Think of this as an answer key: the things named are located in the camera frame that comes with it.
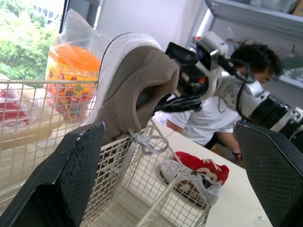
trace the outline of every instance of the plastic jar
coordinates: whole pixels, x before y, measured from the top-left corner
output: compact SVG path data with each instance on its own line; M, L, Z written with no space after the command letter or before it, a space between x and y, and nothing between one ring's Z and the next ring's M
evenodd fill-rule
M65 120L83 118L97 87L100 66L95 55L79 46L64 44L51 48L45 79L62 82L45 84L47 103Z

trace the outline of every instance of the tree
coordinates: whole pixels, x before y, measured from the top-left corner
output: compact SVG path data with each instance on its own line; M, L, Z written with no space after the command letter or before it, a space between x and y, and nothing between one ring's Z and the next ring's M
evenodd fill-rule
M10 79L44 79L48 51L59 25L22 0L0 1L0 73Z

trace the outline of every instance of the white table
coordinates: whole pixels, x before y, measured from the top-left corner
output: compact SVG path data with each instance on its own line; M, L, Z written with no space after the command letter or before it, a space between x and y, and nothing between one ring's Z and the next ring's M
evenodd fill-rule
M173 152L183 151L201 159L212 159L219 165L228 166L230 172L218 202L211 208L206 227L253 227L258 217L268 220L245 169L235 165L212 151L194 143L181 134L156 123L168 139Z

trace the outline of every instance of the black foam pad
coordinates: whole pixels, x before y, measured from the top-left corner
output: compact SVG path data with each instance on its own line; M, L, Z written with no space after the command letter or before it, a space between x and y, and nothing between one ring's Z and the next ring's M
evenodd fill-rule
M282 134L237 124L250 184L273 227L302 227L303 154Z
M104 125L67 133L0 217L1 227L78 227L96 179Z

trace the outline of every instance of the black hair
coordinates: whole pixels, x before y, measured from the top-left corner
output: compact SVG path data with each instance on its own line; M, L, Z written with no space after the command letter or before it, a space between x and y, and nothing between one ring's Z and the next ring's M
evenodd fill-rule
M279 56L267 45L242 42L231 55L232 59L239 59L249 64L250 70L254 73L264 72L269 68L273 77L278 79L283 74L283 63ZM239 62L233 62L236 67L242 67Z

